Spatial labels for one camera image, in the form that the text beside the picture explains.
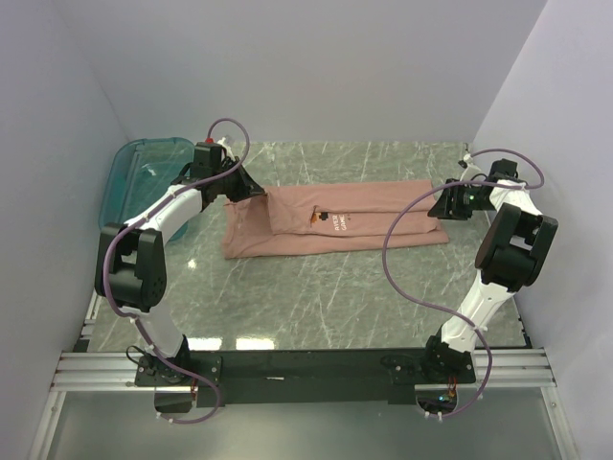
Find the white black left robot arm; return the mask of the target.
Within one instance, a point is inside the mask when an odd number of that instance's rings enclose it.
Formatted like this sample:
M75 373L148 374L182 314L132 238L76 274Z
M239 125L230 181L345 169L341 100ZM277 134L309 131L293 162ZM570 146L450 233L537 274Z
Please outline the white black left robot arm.
M167 288L165 246L181 227L217 197L232 202L261 196L264 189L231 154L225 139L195 145L166 192L145 211L101 231L95 290L111 309L129 319L145 341L143 367L168 384L193 375L188 340L161 305Z

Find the pink t shirt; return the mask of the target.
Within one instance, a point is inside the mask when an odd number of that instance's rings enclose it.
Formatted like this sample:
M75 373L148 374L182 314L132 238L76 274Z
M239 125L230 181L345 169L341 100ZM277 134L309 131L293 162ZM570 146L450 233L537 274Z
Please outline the pink t shirt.
M429 192L427 179L397 182L268 186L265 194L224 204L227 259L305 256L377 250L392 230L390 247L445 244L449 237L428 197L398 223L399 213Z

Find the teal transparent plastic bin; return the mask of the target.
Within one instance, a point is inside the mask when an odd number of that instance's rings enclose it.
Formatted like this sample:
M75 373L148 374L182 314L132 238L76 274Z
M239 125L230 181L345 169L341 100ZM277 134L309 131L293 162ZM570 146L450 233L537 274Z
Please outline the teal transparent plastic bin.
M115 155L107 178L99 226L125 222L157 201L193 160L193 143L185 138L140 139Z

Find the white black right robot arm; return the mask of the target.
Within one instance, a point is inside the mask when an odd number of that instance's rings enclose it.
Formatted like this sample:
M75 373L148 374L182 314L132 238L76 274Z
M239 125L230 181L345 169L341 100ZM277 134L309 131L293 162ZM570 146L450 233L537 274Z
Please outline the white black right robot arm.
M477 333L516 292L535 282L558 229L555 218L535 207L515 162L493 162L486 182L444 190L428 212L431 218L453 220L467 220L475 211L495 213L475 257L473 284L458 313L429 337L420 359L421 373L433 382L469 371Z

